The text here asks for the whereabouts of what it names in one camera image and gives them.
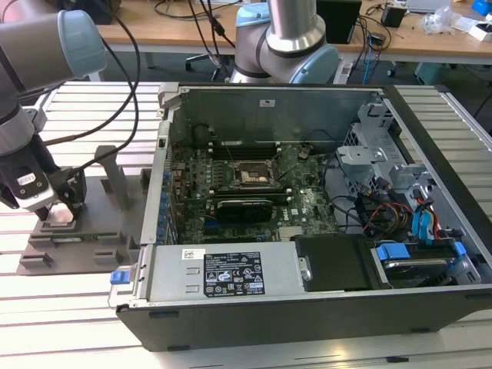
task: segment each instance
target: blue cable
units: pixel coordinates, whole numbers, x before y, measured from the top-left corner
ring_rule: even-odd
[[[369,71],[369,64],[371,63],[371,51],[372,51],[372,41],[369,37],[369,56],[367,58],[366,72],[364,73],[364,79],[362,80],[362,85],[366,84],[367,72]]]

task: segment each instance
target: green circuit board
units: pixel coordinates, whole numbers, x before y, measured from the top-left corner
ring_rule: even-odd
[[[337,232],[337,222],[328,210],[328,202],[320,186],[325,155],[311,155],[301,160],[301,149],[300,145],[286,145],[280,154],[267,161],[219,161],[211,158],[205,150],[175,149],[172,168],[178,242],[285,241],[286,234],[298,233],[299,230],[304,234]],[[288,188],[287,194],[278,195],[287,201],[273,207],[269,221],[223,224],[211,211],[218,201],[211,189],[235,191],[239,182],[237,173],[245,171],[255,174],[253,178],[247,177],[252,183],[264,180],[262,171],[272,173],[274,181],[271,187]]]

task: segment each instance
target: motherboard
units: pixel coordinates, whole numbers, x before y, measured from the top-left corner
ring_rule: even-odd
[[[173,147],[173,203],[179,244],[288,241],[337,232],[321,189],[326,154],[277,147],[269,159],[236,159],[225,148]]]

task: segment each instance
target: blue latch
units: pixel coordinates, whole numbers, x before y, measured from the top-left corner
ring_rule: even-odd
[[[130,284],[130,271],[112,271],[109,281],[111,284]]]
[[[456,250],[458,257],[461,257],[461,256],[467,254],[467,249],[459,241],[454,242],[454,249]]]
[[[382,244],[376,248],[379,260],[409,259],[407,246],[402,243]]]
[[[418,228],[421,224],[421,215],[422,213],[415,211],[414,219],[412,219],[412,235],[415,237],[418,236]]]
[[[428,227],[431,222],[431,214],[428,211],[424,212],[424,216],[422,217],[421,229],[418,231],[418,237],[425,241],[426,244],[432,244],[432,240],[429,239]]]

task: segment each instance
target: power supply label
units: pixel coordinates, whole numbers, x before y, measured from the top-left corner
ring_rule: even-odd
[[[208,298],[264,294],[260,253],[205,254],[203,285]]]

